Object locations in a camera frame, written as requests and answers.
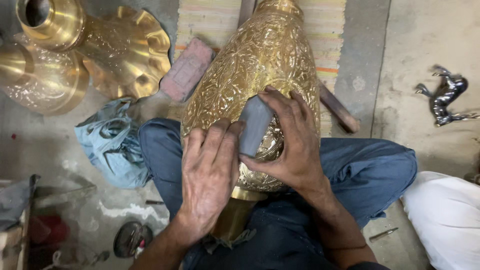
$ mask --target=wrist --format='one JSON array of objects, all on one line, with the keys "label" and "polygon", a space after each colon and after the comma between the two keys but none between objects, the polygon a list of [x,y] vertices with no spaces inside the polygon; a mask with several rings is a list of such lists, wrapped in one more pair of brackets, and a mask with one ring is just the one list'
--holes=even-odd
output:
[{"label": "wrist", "polygon": [[305,181],[307,185],[297,189],[297,192],[314,208],[326,206],[329,202],[334,201],[330,181],[321,174],[309,181]]},{"label": "wrist", "polygon": [[208,233],[204,233],[201,226],[198,226],[198,222],[181,209],[175,215],[170,226],[176,231],[178,243],[184,246],[194,245]]}]

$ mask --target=white cloth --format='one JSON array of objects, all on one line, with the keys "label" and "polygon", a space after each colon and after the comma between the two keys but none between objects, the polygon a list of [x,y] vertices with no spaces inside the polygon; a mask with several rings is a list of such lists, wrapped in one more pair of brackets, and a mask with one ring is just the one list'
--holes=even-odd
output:
[{"label": "white cloth", "polygon": [[420,172],[402,201],[432,266],[480,270],[480,186]]}]

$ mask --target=red object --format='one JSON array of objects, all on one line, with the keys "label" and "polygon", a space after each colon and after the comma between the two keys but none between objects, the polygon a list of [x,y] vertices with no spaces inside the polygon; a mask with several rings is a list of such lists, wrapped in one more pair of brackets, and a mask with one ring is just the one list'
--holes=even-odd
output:
[{"label": "red object", "polygon": [[187,101],[214,57],[215,52],[194,37],[160,81],[160,91],[175,101]]},{"label": "red object", "polygon": [[28,230],[30,240],[40,245],[61,243],[70,234],[70,228],[58,215],[32,217]]}]

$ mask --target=blue jeans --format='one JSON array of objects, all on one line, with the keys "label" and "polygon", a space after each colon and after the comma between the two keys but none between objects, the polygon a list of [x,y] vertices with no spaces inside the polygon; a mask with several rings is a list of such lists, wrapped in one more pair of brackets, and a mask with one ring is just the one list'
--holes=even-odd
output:
[{"label": "blue jeans", "polygon": [[[139,140],[172,219],[182,203],[180,123],[152,119],[140,128]],[[360,228],[371,219],[385,217],[384,210],[417,174],[415,151],[381,139],[322,138],[320,159],[335,196]],[[318,258],[322,257],[322,248],[315,237],[311,213],[311,207],[296,192],[261,201],[247,223],[248,229],[257,230],[250,241],[233,251],[218,248],[213,255],[194,247],[186,258],[191,264],[185,263],[185,269],[234,269],[232,265],[255,269],[254,258],[260,262],[259,269],[298,269],[299,263],[306,269],[310,265],[318,269],[325,262]],[[278,258],[282,257],[288,259],[280,262]]]}]

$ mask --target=engraved brass vase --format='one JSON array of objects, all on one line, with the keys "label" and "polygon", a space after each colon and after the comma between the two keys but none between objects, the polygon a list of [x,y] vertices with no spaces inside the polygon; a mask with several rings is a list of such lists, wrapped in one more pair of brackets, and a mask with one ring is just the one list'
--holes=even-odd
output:
[{"label": "engraved brass vase", "polygon": [[[266,85],[274,86],[288,97],[290,91],[298,91],[313,110],[319,129],[320,99],[316,68],[302,25],[303,11],[294,0],[265,0],[260,3],[253,17],[236,31],[197,86],[184,112],[182,137],[196,127],[207,129],[223,117],[236,121],[248,98],[262,91]],[[274,118],[256,157],[275,160],[282,150],[283,135],[278,120]],[[241,199],[252,193],[256,194],[253,197],[258,201],[266,198],[266,193],[283,188],[285,186],[277,179],[252,172],[240,164],[240,178],[232,198]],[[218,223],[235,225],[232,219],[246,220],[237,217],[230,203],[226,207],[230,220],[222,218],[226,215],[223,212]],[[232,231],[241,232],[242,229],[231,228],[228,233],[223,230],[223,233],[214,233],[214,236],[233,240],[237,233]]]},{"label": "engraved brass vase", "polygon": [[145,10],[119,7],[98,19],[78,0],[18,0],[17,16],[39,46],[82,54],[94,87],[111,99],[155,94],[170,69],[170,40]]},{"label": "engraved brass vase", "polygon": [[89,82],[81,55],[40,48],[24,34],[14,39],[0,47],[0,88],[7,96],[48,116],[75,108]]}]

